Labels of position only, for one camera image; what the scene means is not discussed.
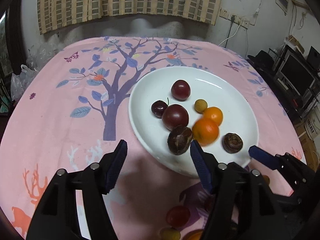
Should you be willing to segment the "tan longan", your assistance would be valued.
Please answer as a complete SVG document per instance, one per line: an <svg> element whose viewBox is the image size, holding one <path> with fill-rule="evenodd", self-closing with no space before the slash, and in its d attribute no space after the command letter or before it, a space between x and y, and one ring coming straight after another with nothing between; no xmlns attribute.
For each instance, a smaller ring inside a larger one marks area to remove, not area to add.
<svg viewBox="0 0 320 240"><path fill-rule="evenodd" d="M208 103L203 99L198 99L194 103L194 109L197 113L202 114L208 108Z"/></svg>
<svg viewBox="0 0 320 240"><path fill-rule="evenodd" d="M163 228L159 236L161 240L180 240L181 238L180 232L174 228Z"/></svg>

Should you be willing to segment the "red cherry tomato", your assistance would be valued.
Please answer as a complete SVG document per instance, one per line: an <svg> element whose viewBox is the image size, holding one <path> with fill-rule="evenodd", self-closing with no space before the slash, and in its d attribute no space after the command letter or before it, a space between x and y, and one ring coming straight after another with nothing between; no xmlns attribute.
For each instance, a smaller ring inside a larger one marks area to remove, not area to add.
<svg viewBox="0 0 320 240"><path fill-rule="evenodd" d="M190 219L190 211L185 206L172 207L166 214L166 222L173 228L181 228L188 223Z"/></svg>

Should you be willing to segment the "clear plastic bag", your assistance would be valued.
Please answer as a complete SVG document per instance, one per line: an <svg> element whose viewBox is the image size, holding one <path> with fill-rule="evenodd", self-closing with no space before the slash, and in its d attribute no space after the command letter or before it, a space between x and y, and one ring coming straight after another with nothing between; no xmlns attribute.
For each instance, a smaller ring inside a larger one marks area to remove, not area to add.
<svg viewBox="0 0 320 240"><path fill-rule="evenodd" d="M10 93L13 101L20 100L36 75L58 52L55 44L43 44L27 57L26 64L21 65L21 73L11 76Z"/></svg>

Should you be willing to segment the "black hat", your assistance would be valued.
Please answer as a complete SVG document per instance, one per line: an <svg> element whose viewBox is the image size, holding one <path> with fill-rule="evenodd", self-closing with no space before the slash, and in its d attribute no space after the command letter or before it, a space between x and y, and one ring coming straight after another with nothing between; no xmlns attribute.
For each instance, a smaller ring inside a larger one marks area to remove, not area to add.
<svg viewBox="0 0 320 240"><path fill-rule="evenodd" d="M271 55L269 55L264 50L259 51L259 53L257 53L257 55L255 55L255 56L248 55L247 57L254 64L259 64L261 66L264 65L266 67L271 68L274 64L274 60L272 59Z"/></svg>

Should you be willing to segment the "white wall box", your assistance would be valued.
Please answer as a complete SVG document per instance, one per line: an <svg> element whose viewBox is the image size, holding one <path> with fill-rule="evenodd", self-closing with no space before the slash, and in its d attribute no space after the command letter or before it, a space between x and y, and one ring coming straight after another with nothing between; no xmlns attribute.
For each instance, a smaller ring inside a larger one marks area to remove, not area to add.
<svg viewBox="0 0 320 240"><path fill-rule="evenodd" d="M281 8L281 10L286 15L289 8L289 0L276 0L276 4Z"/></svg>

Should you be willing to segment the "white oval plate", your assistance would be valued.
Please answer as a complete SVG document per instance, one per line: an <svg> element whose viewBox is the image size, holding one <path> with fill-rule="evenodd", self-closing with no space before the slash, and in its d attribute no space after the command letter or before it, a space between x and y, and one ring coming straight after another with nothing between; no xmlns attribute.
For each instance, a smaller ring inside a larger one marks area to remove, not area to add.
<svg viewBox="0 0 320 240"><path fill-rule="evenodd" d="M180 104L189 114L189 127L201 117L194 109L197 99L206 100L210 107L217 107L223 113L219 137L204 151L211 153L220 163L235 162L246 167L251 158L248 150L259 142L258 123L249 103L230 83L204 70L191 67L165 67L142 77L133 87L129 98L129 119L132 129L141 145L167 168L197 178L197 172L190 152L173 155L168 148L169 130L161 119L151 112L151 105L157 100L179 103L171 94L171 87L177 80L186 81L190 88L189 98ZM236 133L243 141L238 153L227 153L222 138L227 133Z"/></svg>

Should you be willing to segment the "pink deer tablecloth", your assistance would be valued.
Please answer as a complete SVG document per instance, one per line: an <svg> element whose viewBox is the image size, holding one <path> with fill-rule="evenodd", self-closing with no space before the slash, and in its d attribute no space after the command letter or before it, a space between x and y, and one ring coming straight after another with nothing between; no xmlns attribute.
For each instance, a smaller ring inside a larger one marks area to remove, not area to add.
<svg viewBox="0 0 320 240"><path fill-rule="evenodd" d="M191 67L215 74L248 101L259 125L259 146L304 160L282 105L239 54L208 42L170 38L99 37L76 42L51 59L27 88L1 141L1 208L25 237L56 170L83 170L113 151L120 139L128 155L116 187L104 196L119 239L160 239L167 212L185 206L190 219L174 228L183 238L203 229L208 195L198 180L165 168L144 150L129 121L138 80L155 70Z"/></svg>

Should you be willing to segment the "dark red plum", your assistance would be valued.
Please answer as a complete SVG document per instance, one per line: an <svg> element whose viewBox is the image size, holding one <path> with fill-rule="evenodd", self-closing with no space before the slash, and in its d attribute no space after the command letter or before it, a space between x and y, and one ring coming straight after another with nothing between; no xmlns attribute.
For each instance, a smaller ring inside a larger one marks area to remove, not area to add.
<svg viewBox="0 0 320 240"><path fill-rule="evenodd" d="M172 131L180 125L188 126L189 114L183 106L173 104L164 111L162 122L168 130Z"/></svg>
<svg viewBox="0 0 320 240"><path fill-rule="evenodd" d="M177 80L171 87L171 94L175 99L185 101L191 94L191 88L186 81Z"/></svg>

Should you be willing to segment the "computer monitor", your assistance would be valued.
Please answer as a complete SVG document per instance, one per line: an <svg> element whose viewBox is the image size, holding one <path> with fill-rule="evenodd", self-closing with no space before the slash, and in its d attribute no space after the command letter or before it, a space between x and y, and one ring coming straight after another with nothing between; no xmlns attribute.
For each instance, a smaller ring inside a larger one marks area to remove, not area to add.
<svg viewBox="0 0 320 240"><path fill-rule="evenodd" d="M279 73L300 96L304 96L315 82L315 77L305 64L290 51L286 52Z"/></svg>

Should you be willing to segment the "dark cherry with stem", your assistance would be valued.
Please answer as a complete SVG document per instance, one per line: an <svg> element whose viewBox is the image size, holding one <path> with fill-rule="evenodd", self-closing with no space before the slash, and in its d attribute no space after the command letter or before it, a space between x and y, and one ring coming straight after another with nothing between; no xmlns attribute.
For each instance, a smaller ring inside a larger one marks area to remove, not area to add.
<svg viewBox="0 0 320 240"><path fill-rule="evenodd" d="M169 99L167 101L162 101L162 100L157 100L151 105L151 111L153 115L157 118L162 118L164 111L168 108L169 106Z"/></svg>

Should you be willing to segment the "white bucket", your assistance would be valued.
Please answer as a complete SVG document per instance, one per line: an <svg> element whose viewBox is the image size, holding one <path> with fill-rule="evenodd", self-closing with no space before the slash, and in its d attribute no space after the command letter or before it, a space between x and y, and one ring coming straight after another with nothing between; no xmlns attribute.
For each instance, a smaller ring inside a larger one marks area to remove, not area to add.
<svg viewBox="0 0 320 240"><path fill-rule="evenodd" d="M314 140L319 135L320 124L318 116L310 115L304 123L304 128L308 137Z"/></svg>

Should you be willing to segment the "wall power strip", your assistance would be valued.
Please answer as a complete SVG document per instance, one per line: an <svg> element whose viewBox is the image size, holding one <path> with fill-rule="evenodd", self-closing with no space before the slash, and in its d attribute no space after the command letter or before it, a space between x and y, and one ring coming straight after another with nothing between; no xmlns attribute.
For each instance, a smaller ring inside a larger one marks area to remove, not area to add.
<svg viewBox="0 0 320 240"><path fill-rule="evenodd" d="M246 16L238 16L234 13L229 12L226 9L221 8L219 16L224 18L225 20L232 21L236 24L241 25L243 28L248 29L250 25L250 21Z"/></svg>

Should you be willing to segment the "small orange kumquat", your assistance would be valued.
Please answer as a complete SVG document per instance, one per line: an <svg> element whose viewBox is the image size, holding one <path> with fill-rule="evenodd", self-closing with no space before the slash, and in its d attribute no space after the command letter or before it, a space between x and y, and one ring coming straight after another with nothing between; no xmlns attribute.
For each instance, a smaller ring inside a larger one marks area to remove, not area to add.
<svg viewBox="0 0 320 240"><path fill-rule="evenodd" d="M217 107L208 107L203 111L203 117L213 120L217 126L220 126L223 122L223 112Z"/></svg>

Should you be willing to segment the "large orange tangerine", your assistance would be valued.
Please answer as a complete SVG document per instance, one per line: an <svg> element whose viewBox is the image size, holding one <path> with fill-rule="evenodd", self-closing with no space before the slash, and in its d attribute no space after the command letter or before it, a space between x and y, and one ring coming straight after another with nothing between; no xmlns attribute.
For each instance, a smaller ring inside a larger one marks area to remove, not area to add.
<svg viewBox="0 0 320 240"><path fill-rule="evenodd" d="M201 146L207 146L216 141L220 130L218 125L211 119L200 118L192 127L193 139Z"/></svg>

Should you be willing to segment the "dark brown water chestnut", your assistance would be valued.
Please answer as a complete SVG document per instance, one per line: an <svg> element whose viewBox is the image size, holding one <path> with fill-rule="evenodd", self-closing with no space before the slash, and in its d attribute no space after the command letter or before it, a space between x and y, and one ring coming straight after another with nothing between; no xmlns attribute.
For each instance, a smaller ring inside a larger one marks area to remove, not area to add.
<svg viewBox="0 0 320 240"><path fill-rule="evenodd" d="M188 150L192 140L192 130L189 127L180 125L170 132L167 145L172 154L182 155Z"/></svg>

